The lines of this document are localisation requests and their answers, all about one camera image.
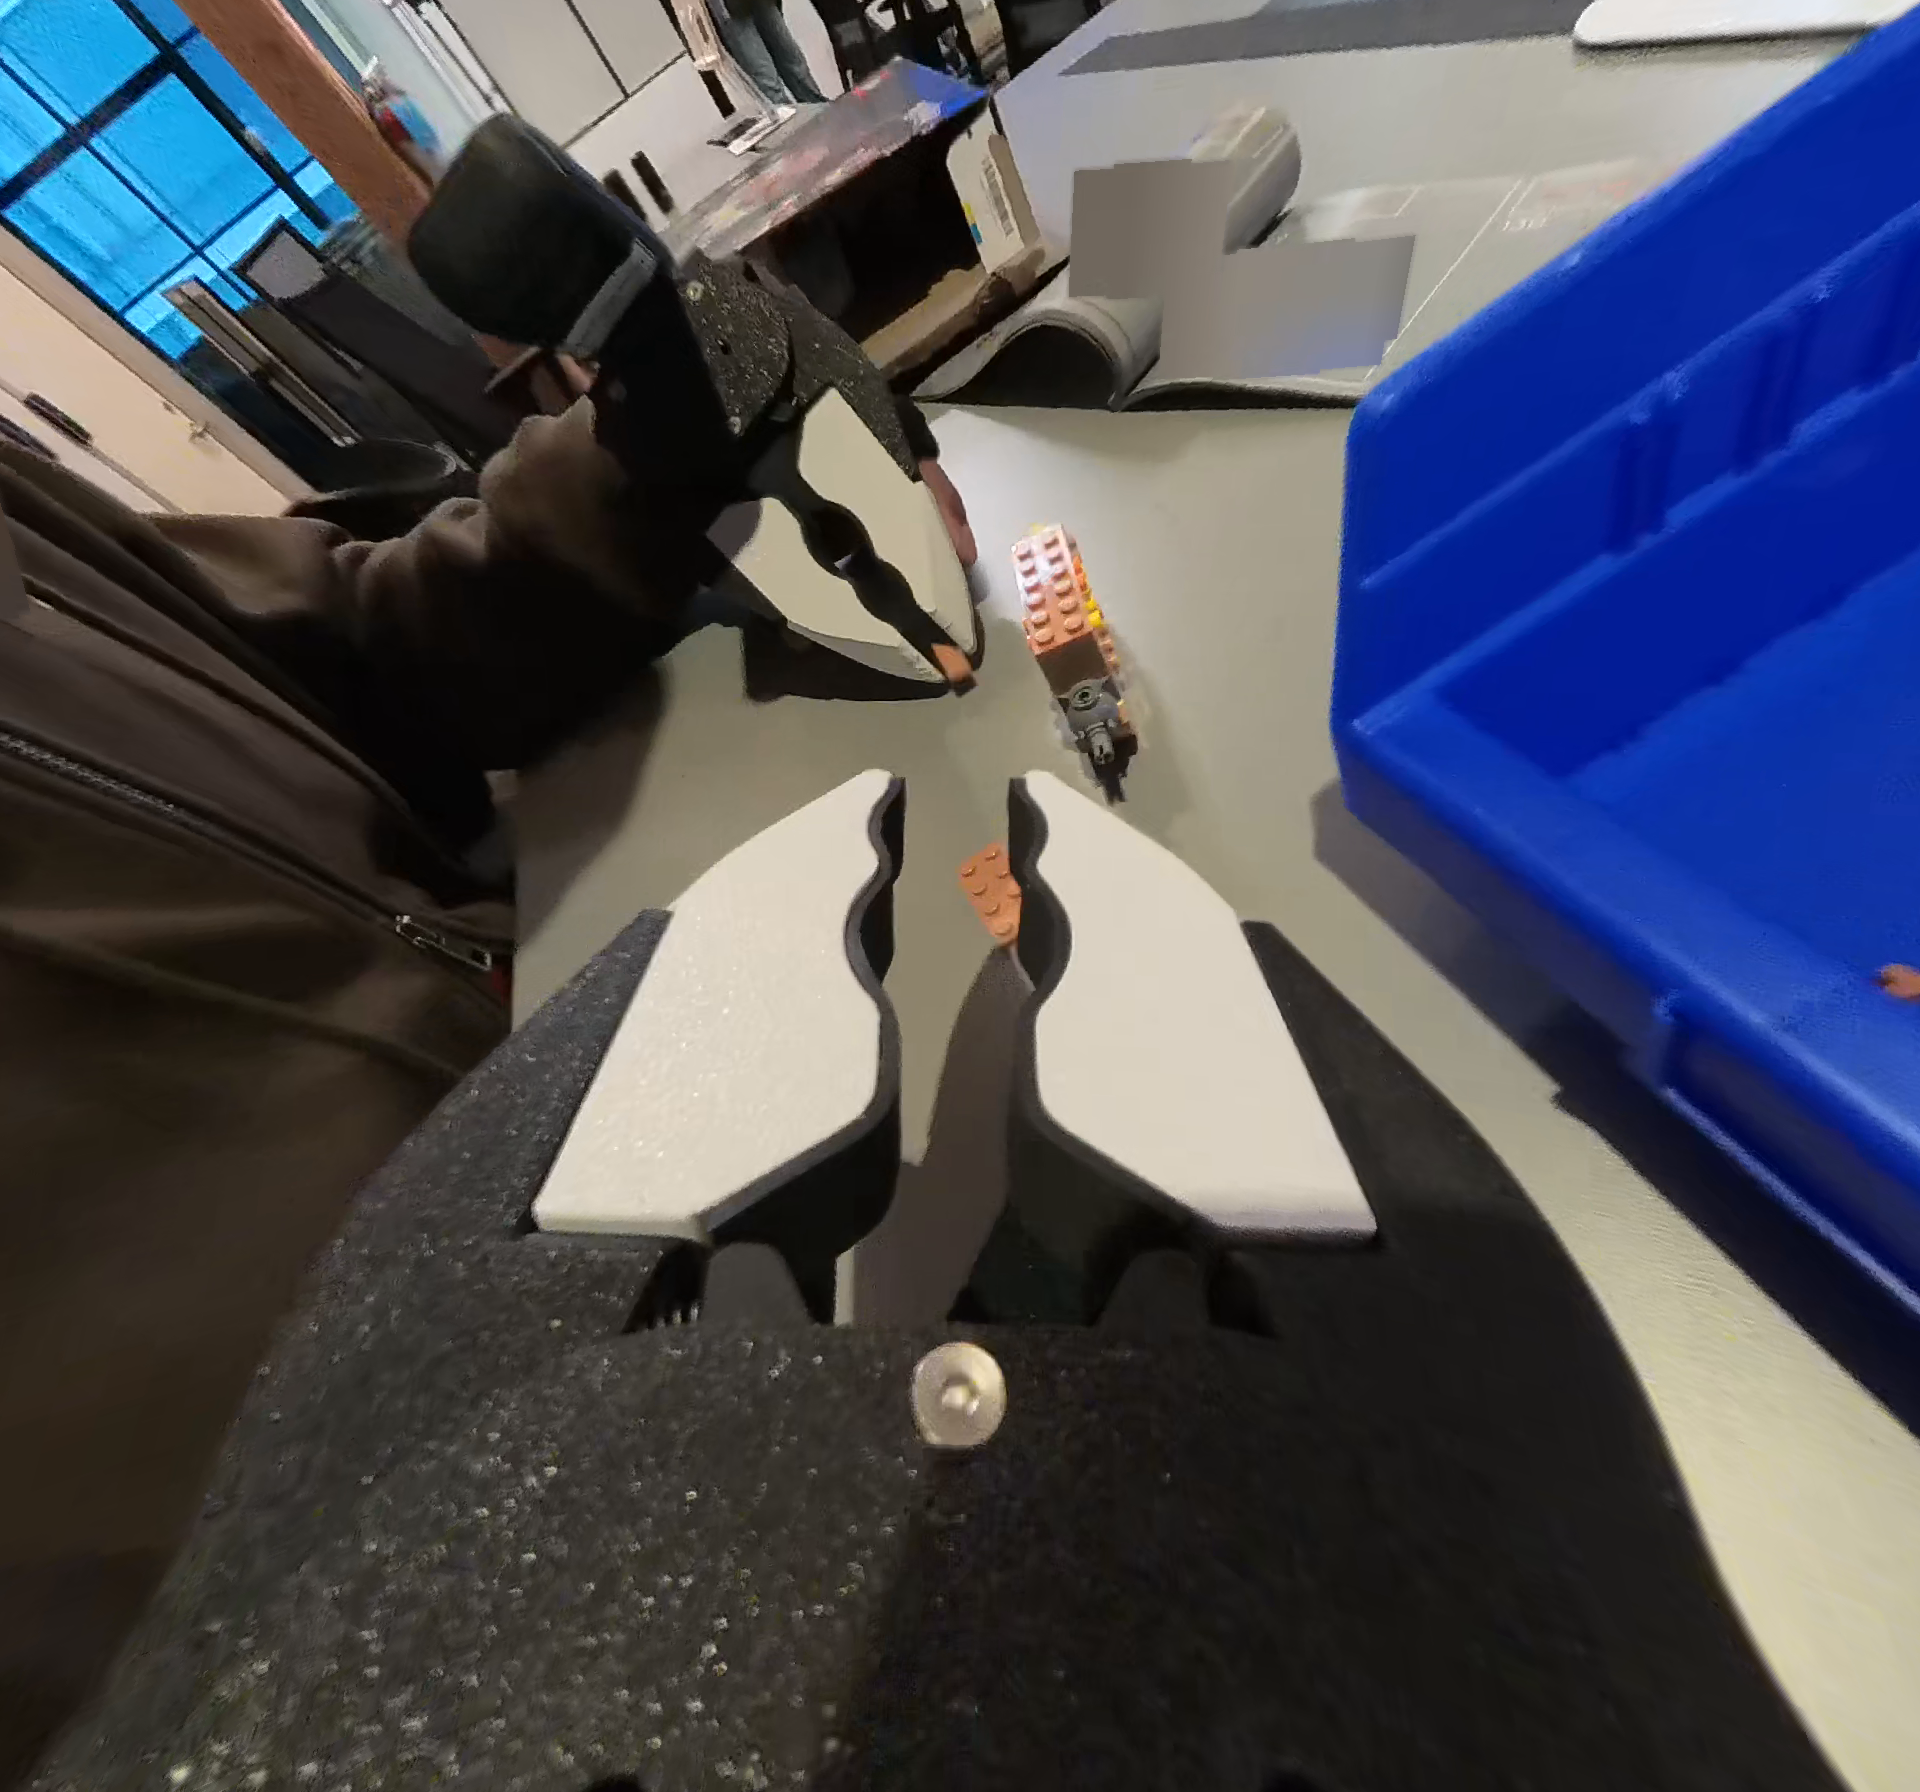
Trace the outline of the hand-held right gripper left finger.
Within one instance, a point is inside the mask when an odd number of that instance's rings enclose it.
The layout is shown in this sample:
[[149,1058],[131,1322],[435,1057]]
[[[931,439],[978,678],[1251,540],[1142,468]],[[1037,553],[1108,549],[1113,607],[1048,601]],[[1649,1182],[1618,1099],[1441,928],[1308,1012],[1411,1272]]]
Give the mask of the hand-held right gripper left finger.
[[717,1245],[830,1158],[896,1142],[902,810],[901,776],[862,769],[678,895],[534,1229]]

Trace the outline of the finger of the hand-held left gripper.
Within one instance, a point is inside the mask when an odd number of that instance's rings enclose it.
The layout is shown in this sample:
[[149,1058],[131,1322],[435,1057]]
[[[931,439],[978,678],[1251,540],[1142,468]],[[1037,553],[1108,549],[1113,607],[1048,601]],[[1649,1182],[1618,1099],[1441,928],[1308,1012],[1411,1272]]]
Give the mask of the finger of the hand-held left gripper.
[[732,504],[732,589],[806,643],[866,672],[934,689],[951,686],[934,656],[814,558],[797,513],[780,500]]
[[973,583],[920,474],[838,390],[806,409],[795,460],[810,529],[862,603],[923,652],[945,635],[977,667]]

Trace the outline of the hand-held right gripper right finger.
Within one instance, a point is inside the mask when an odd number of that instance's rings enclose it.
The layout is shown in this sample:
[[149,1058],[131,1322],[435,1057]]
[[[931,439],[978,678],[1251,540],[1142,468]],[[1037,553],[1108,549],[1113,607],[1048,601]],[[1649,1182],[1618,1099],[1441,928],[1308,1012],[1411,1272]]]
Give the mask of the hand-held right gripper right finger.
[[1228,901],[1033,769],[1007,789],[1022,889],[1022,1152],[1227,1239],[1366,1243],[1376,1216]]

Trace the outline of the brown tan toy brick assembly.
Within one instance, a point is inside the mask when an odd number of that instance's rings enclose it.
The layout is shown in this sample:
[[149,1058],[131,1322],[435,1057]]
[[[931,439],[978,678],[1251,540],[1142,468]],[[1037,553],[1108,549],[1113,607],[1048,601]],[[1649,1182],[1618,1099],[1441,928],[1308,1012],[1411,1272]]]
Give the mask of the brown tan toy brick assembly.
[[1115,631],[1093,594],[1074,535],[1027,531],[1012,546],[1020,623],[1063,738],[1108,803],[1123,803],[1140,728]]

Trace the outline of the brown toy brick plate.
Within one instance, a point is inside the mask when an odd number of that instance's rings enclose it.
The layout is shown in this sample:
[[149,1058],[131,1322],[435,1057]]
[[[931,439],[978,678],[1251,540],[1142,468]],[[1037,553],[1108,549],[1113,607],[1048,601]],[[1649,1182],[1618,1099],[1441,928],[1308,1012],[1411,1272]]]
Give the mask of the brown toy brick plate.
[[977,849],[957,867],[957,883],[998,948],[1013,948],[1020,937],[1023,893],[1005,844]]

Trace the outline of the blue plastic parts bin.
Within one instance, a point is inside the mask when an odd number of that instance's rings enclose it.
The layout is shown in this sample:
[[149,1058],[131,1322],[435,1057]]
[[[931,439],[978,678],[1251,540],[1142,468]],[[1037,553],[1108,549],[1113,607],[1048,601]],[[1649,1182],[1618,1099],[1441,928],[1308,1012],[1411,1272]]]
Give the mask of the blue plastic parts bin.
[[1917,27],[1382,381],[1351,814],[1915,1313]]

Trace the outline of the person's left forearm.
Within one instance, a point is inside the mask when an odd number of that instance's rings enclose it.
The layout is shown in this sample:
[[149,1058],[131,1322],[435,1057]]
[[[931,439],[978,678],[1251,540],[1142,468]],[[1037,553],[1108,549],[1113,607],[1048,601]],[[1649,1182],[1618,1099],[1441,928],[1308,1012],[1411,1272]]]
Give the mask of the person's left forearm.
[[581,732],[683,633],[710,563],[595,435],[537,414],[409,531],[316,512],[161,517],[144,560],[222,649],[377,771],[447,846],[487,778]]

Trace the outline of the toy brick instruction booklet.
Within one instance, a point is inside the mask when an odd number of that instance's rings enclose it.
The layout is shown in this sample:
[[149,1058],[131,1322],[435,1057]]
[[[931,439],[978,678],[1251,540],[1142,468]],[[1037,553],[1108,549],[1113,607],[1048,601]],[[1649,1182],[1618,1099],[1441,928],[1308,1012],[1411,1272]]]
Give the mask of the toy brick instruction booklet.
[[1171,298],[1050,283],[920,386],[935,404],[1145,411],[1355,404],[1613,220],[1674,152],[1311,200]]

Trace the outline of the dark printed cardboard box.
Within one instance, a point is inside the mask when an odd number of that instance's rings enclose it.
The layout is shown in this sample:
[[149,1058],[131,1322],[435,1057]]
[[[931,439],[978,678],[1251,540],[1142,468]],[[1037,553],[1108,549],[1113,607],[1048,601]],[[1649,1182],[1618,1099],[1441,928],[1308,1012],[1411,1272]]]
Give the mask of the dark printed cardboard box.
[[800,291],[894,377],[960,348],[1062,259],[995,96],[909,60],[782,123],[664,239],[683,263],[734,257]]

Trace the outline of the person's brown jacket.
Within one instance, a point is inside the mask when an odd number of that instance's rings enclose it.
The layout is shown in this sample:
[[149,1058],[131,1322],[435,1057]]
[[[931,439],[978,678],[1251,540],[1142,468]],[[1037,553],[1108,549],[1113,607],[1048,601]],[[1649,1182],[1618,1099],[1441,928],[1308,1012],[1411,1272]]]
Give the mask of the person's brown jacket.
[[5,450],[5,1780],[200,1509],[311,1250],[505,1034],[447,846]]

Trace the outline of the blue tinted window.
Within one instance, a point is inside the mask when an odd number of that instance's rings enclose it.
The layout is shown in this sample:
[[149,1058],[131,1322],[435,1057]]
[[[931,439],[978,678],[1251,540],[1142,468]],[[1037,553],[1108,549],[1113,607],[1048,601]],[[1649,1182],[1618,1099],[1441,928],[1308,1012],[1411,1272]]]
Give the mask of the blue tinted window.
[[286,227],[357,220],[345,190],[172,0],[2,0],[2,224],[151,348],[200,330],[170,300],[233,308],[239,266]]

